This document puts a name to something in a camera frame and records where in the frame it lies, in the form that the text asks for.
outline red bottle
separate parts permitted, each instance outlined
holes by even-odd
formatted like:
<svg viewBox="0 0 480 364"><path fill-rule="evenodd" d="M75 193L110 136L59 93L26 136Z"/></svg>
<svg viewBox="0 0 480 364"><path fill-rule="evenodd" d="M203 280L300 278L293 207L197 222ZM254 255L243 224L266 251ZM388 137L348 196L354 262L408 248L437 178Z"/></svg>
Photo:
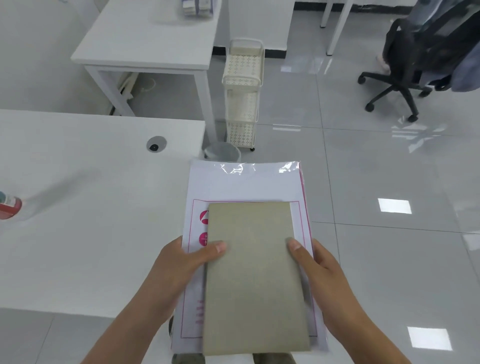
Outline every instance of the red bottle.
<svg viewBox="0 0 480 364"><path fill-rule="evenodd" d="M15 216L21 208L22 200L20 198L0 191L0 220L6 220Z"/></svg>

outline forearm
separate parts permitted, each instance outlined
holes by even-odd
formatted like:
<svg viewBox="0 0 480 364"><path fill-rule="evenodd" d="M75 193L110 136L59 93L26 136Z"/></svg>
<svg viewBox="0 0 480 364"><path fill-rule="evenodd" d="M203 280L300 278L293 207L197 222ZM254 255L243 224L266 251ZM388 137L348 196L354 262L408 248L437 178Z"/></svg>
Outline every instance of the forearm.
<svg viewBox="0 0 480 364"><path fill-rule="evenodd" d="M340 342L355 364L411 364L367 316L352 325Z"/></svg>
<svg viewBox="0 0 480 364"><path fill-rule="evenodd" d="M140 364L153 337L168 317L140 292L113 320L82 364Z"/></svg>

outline left hand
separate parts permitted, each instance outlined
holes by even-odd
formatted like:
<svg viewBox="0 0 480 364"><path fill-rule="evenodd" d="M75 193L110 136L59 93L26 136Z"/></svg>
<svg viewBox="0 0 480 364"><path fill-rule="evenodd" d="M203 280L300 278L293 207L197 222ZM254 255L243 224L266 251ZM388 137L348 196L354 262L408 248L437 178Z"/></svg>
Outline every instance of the left hand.
<svg viewBox="0 0 480 364"><path fill-rule="evenodd" d="M212 242L194 252L185 253L179 236L163 247L137 295L168 320L182 291L202 265L220 258L227 249L224 242Z"/></svg>

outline tiled floor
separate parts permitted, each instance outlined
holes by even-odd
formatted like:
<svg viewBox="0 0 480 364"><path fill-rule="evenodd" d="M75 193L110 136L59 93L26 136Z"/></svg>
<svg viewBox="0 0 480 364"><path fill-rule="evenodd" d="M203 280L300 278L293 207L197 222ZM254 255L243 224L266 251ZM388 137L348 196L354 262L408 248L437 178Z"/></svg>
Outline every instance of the tiled floor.
<svg viewBox="0 0 480 364"><path fill-rule="evenodd" d="M313 236L413 363L480 363L480 92L417 99L414 124L398 93L367 113L386 87L357 77L379 71L395 17L352 13L326 57L338 14L326 29L321 16L294 12L286 59L265 61L256 150L242 161L302 161ZM220 138L224 62L213 57L209 70ZM141 74L133 93L138 116L202 118L196 98L182 97L196 94L188 76ZM109 322L0 310L0 363L77 363ZM297 362L351 363L329 339L330 353L295 354ZM156 358L148 360L165 364Z"/></svg>

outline pink border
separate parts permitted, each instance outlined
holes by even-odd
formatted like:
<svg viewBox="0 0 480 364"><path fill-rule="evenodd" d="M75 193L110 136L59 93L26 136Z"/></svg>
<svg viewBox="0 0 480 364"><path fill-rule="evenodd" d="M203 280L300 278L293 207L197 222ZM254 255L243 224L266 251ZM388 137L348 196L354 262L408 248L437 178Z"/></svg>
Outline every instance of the pink border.
<svg viewBox="0 0 480 364"><path fill-rule="evenodd" d="M312 231L310 230L310 222L308 221L308 210L307 210L307 201L305 199L305 189L304 189L304 186L303 186L303 178L302 178L302 172L301 172L301 168L300 169L300 183L301 183L301 187L302 187L302 193L303 193L303 201L305 202L305 212L307 214L307 223L308 223L308 231L310 232L310 244L312 243ZM202 202L256 202L256 201L206 201L206 200L200 200L200 199L197 199L197 198L194 198L193 201L192 201L192 214L190 216L190 230L189 230L189 233L188 233L188 246L187 246L187 253L190 252L190 237L192 236L192 221L193 221L193 207L195 205L195 201L202 201ZM303 235L303 247L306 248L305 246L305 233L304 233L304 230L303 230L303 218L302 218L302 213L301 213L301 208L300 208L300 201L284 201L284 202L297 202L298 203L298 207L299 207L299 213L300 213L300 223L301 223L301 230L302 230L302 235ZM183 337L182 336L182 333L183 333L183 313L185 312L185 293L186 293L186 288L185 290L183 291L183 303L182 303L182 312L181 312L181 324L180 324L180 339L201 339L203 336L195 336L195 337ZM315 302L313 301L313 295L312 293L310 292L310 299L312 300L312 310L313 310L313 319L315 321L315 335L309 335L309 337L318 337L318 329L317 329L317 317L315 315Z"/></svg>

